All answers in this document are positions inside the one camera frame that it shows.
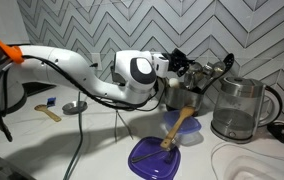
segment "glass kettle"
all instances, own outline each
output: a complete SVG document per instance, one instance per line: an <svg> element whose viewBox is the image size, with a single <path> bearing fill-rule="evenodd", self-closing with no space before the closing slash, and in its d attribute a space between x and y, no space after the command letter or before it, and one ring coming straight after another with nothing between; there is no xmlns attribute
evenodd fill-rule
<svg viewBox="0 0 284 180"><path fill-rule="evenodd" d="M218 137L235 143L250 142L257 127L267 125L278 118L282 111L282 99L270 86L254 79L225 77L213 112L211 130ZM261 109L267 96L272 109L261 118Z"/></svg>

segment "metal container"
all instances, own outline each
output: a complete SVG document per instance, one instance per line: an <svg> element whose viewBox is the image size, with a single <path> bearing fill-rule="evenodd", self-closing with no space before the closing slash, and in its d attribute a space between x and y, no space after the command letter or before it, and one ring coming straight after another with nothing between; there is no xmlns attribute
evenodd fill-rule
<svg viewBox="0 0 284 180"><path fill-rule="evenodd" d="M183 85L181 88L167 87L165 90L165 104L173 109L182 109L184 106L191 106L199 111L203 95L188 91Z"/></svg>
<svg viewBox="0 0 284 180"><path fill-rule="evenodd" d="M62 107L63 113L66 115L78 114L85 111L88 104L85 101L72 101Z"/></svg>

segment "metal pot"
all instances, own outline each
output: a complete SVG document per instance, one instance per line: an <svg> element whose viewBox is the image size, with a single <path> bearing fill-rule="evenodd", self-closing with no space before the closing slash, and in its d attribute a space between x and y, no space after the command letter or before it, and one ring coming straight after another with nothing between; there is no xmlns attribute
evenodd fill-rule
<svg viewBox="0 0 284 180"><path fill-rule="evenodd" d="M184 106L191 106L195 111L200 110L203 95L188 91L183 85L181 88L167 87L165 90L165 104L168 110L182 109Z"/></svg>

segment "chevron tile backsplash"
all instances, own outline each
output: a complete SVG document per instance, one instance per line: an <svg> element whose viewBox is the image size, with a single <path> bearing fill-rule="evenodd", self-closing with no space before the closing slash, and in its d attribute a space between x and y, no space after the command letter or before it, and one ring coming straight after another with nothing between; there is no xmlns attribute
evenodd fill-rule
<svg viewBox="0 0 284 180"><path fill-rule="evenodd" d="M284 102L284 0L17 0L33 44L71 49L110 81L119 50L179 48L202 65L233 53L228 73L274 87ZM219 82L207 92L214 103ZM284 120L284 109L281 114Z"/></svg>

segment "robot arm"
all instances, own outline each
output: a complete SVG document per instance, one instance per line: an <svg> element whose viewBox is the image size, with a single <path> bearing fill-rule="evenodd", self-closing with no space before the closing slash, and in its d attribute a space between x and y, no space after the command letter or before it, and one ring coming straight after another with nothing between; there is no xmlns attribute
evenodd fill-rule
<svg viewBox="0 0 284 180"><path fill-rule="evenodd" d="M116 53L112 75L121 77L121 85L116 85L98 79L87 61L76 52L45 46L20 46L20 49L23 55L54 62L93 96L110 99L133 108L143 106L147 102L157 78L156 70L152 66L153 56L147 51ZM10 71L15 73L15 78L21 83L36 81L78 89L57 71L34 59L14 64Z"/></svg>
<svg viewBox="0 0 284 180"><path fill-rule="evenodd" d="M87 61L70 50L45 46L20 46L18 48L22 53L20 58L23 57L26 60L21 64L9 64L10 58L7 56L9 54L6 51L4 53L2 49L0 48L0 75L5 74L6 78L2 79L4 81L7 79L7 82L0 85L0 129L6 133L9 141L12 138L3 123L2 114L6 114L3 113L4 110L12 113L24 105L26 94L22 87L23 83L43 82L63 85L81 90L101 104L103 101L96 97L121 104L121 106L112 106L113 108L135 109L148 101L157 76L164 78L168 70L176 72L181 66L185 68L191 63L191 61L186 64L180 63L180 60L184 58L181 53L119 51L111 68L113 81L119 83L117 85L98 79Z"/></svg>

